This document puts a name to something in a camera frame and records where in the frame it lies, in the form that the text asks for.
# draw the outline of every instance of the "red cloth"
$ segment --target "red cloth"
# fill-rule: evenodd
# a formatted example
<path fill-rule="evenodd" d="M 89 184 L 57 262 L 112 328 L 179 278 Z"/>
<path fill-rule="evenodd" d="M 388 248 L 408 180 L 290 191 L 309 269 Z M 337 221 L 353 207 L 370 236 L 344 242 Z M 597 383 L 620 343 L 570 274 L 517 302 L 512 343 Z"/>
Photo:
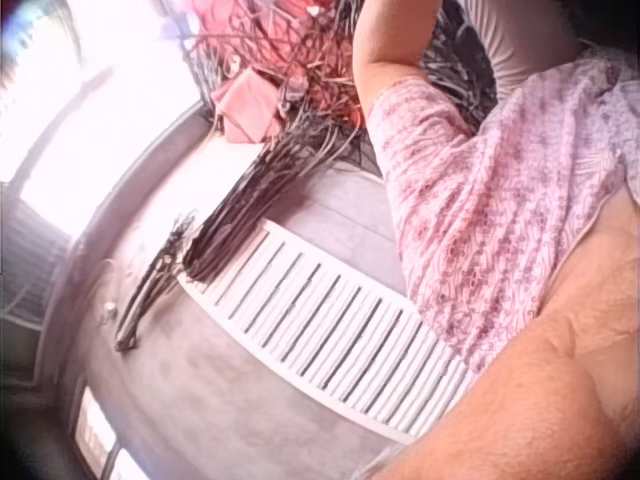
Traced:
<path fill-rule="evenodd" d="M 278 89 L 253 68 L 225 82 L 211 99 L 224 117 L 224 135 L 230 143 L 262 143 L 282 129 Z"/>

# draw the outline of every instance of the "white slatted grate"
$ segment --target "white slatted grate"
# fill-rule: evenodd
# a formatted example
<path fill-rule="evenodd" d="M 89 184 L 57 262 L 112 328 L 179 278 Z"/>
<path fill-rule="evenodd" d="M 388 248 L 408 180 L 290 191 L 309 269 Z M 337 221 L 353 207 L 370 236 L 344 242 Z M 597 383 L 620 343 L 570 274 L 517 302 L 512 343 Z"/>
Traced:
<path fill-rule="evenodd" d="M 473 380 L 405 297 L 269 221 L 211 285 L 182 284 L 276 373 L 396 440 L 426 432 Z"/>

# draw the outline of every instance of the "person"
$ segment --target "person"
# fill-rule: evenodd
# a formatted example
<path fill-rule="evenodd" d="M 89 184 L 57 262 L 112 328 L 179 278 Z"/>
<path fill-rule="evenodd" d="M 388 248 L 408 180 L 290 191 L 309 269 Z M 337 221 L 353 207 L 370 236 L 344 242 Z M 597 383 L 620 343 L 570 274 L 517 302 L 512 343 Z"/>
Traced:
<path fill-rule="evenodd" d="M 610 478 L 640 443 L 637 66 L 553 0 L 461 0 L 499 102 L 471 135 L 420 68 L 437 0 L 367 0 L 353 71 L 407 290 L 478 373 L 376 479 Z"/>

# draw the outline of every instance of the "pink cloth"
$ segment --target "pink cloth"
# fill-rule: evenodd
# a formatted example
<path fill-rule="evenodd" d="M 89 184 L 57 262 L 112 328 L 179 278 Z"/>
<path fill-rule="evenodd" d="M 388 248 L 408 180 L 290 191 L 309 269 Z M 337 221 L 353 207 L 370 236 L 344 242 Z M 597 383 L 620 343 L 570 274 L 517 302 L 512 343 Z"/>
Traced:
<path fill-rule="evenodd" d="M 211 94 L 229 143 L 261 143 L 281 131 L 278 89 L 252 68 Z"/>
<path fill-rule="evenodd" d="M 420 78 L 384 91 L 368 129 L 409 297 L 473 370 L 538 313 L 608 196 L 640 198 L 640 83 L 596 58 L 532 76 L 472 137 Z"/>

